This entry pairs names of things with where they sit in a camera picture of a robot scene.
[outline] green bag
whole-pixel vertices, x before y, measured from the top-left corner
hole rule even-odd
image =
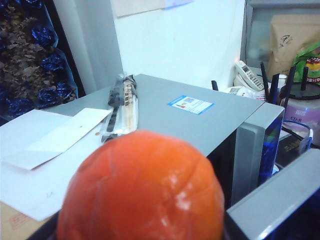
[[[295,83],[301,82],[304,67],[307,66],[309,68],[307,82],[320,85],[320,41],[298,53],[293,65],[296,65]]]

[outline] telephone handset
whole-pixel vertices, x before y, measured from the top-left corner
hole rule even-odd
[[[235,86],[245,86],[246,88],[253,91],[262,91],[264,84],[260,81],[253,71],[243,62],[239,61],[235,64],[237,74],[233,81]]]

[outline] orange fruit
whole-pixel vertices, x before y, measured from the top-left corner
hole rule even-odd
[[[93,152],[70,181],[58,240],[220,240],[224,196],[209,160],[139,130]]]

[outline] blue sticker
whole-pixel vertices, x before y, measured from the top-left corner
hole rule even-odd
[[[213,106],[214,103],[202,101],[186,95],[182,95],[177,99],[169,102],[168,105],[177,109],[181,109],[181,110],[199,115],[199,114],[202,114],[211,106]]]

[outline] gray desk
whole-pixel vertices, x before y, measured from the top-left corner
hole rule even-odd
[[[134,77],[137,83],[139,129],[183,139],[208,156],[263,102],[206,88],[147,75]],[[104,88],[47,111],[74,116],[83,108],[105,109],[110,88]],[[181,95],[214,103],[200,115],[169,106]]]

